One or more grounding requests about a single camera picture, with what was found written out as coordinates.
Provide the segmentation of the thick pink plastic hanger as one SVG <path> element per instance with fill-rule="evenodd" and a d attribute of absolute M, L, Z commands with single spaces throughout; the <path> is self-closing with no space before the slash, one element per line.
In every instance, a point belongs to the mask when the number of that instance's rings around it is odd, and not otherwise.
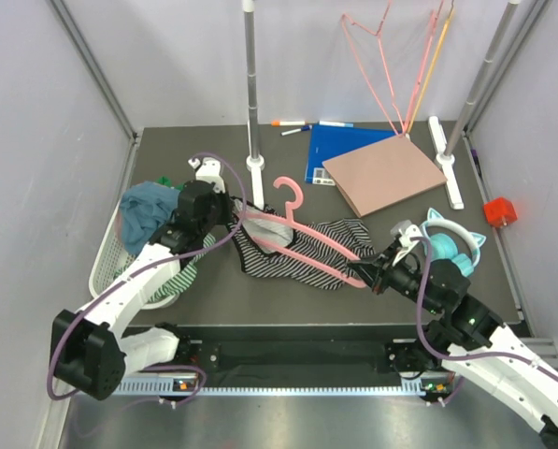
<path fill-rule="evenodd" d="M 341 245 L 340 243 L 338 243 L 337 241 L 330 239 L 329 237 L 325 236 L 323 233 L 320 233 L 312 228 L 310 228 L 309 226 L 305 225 L 305 224 L 300 224 L 298 223 L 295 219 L 294 219 L 294 211 L 297 210 L 304 202 L 304 194 L 303 191 L 301 189 L 301 187 L 299 186 L 299 184 L 294 181 L 293 179 L 286 177 L 286 176 L 280 176 L 278 178 L 276 178 L 273 182 L 273 186 L 275 188 L 280 188 L 281 186 L 286 185 L 288 186 L 293 194 L 294 194 L 294 200 L 292 201 L 286 201 L 285 202 L 285 217 L 280 217 L 277 215 L 273 215 L 273 214 L 268 214 L 265 212 L 247 212 L 245 211 L 246 206 L 243 206 L 243 212 L 245 213 L 245 217 L 248 219 L 258 219 L 258 220 L 267 220 L 270 221 L 272 223 L 276 223 L 276 224 L 280 224 L 280 225 L 285 225 L 288 228 L 291 228 L 293 230 L 296 231 L 300 231 L 303 234 L 306 234 L 308 236 L 310 236 L 311 238 L 317 240 L 318 242 L 320 242 L 321 244 L 323 244 L 324 246 L 327 246 L 328 248 L 331 248 L 332 250 L 340 253 L 341 255 L 343 255 L 348 261 L 354 261 L 357 262 L 360 260 L 360 258 L 353 253 L 352 251 L 350 251 L 348 248 L 346 248 L 345 246 Z M 341 272 L 335 268 L 332 268 L 328 265 L 325 265 L 319 261 L 317 261 L 316 259 L 313 259 L 311 257 L 307 257 L 305 255 L 302 255 L 300 253 L 297 253 L 291 249 L 287 249 L 286 247 L 281 247 L 276 243 L 273 243 L 271 241 L 265 240 L 265 239 L 256 239 L 255 240 L 259 245 L 265 246 L 267 248 L 270 248 L 272 250 L 274 250 L 275 252 L 278 253 L 282 253 L 285 254 L 289 257 L 291 257 L 294 260 L 297 260 L 299 262 L 302 262 L 310 267 L 313 267 L 321 272 L 324 272 L 332 277 L 337 278 L 338 280 L 340 280 L 341 282 L 344 282 L 352 287 L 358 288 L 358 289 L 364 289 L 366 288 L 366 284 L 364 281 L 357 279 L 355 277 L 352 276 L 348 276 L 346 273 Z"/>

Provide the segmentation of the black white striped tank top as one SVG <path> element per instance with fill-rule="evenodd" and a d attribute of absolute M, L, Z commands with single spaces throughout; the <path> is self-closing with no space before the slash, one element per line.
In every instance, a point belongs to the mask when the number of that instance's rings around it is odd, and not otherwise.
<path fill-rule="evenodd" d="M 247 212 L 265 212 L 276 215 L 276 211 L 266 205 L 262 210 L 249 203 Z M 239 255 L 241 270 L 254 278 L 289 278 L 322 290 L 336 290 L 346 283 L 324 272 L 310 267 L 291 257 L 259 245 L 256 239 L 265 239 L 297 253 L 316 259 L 348 276 L 359 279 L 348 269 L 348 260 L 340 253 L 324 246 L 310 236 L 282 224 L 267 220 L 248 219 L 245 213 L 237 223 L 233 242 Z"/>

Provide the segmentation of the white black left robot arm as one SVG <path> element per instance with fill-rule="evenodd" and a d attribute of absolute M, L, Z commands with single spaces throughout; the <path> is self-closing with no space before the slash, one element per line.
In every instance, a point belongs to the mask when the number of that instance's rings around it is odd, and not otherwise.
<path fill-rule="evenodd" d="M 103 400 L 127 374 L 162 363 L 174 371 L 189 365 L 192 350 L 172 326 L 154 326 L 131 336 L 124 332 L 166 283 L 221 247 L 206 238 L 215 226 L 231 221 L 232 208 L 221 176 L 187 182 L 169 220 L 112 285 L 77 311 L 63 310 L 55 317 L 47 373 L 51 399 L 60 399 L 54 380 Z"/>

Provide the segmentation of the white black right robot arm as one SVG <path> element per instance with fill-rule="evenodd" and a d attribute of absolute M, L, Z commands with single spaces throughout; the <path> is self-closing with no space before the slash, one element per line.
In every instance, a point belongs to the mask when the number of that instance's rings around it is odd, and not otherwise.
<path fill-rule="evenodd" d="M 396 257 L 403 247 L 349 263 L 375 294 L 392 289 L 413 300 L 416 359 L 425 369 L 459 375 L 509 407 L 548 448 L 558 448 L 558 370 L 533 352 L 495 312 L 468 292 L 470 280 L 450 260 L 426 258 L 416 268 Z"/>

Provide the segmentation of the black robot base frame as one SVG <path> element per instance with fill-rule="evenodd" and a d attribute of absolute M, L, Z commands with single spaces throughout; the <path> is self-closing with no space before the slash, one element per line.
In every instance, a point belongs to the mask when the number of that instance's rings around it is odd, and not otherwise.
<path fill-rule="evenodd" d="M 161 327 L 181 338 L 176 361 L 201 368 L 210 387 L 395 386 L 438 371 L 421 364 L 409 325 Z"/>

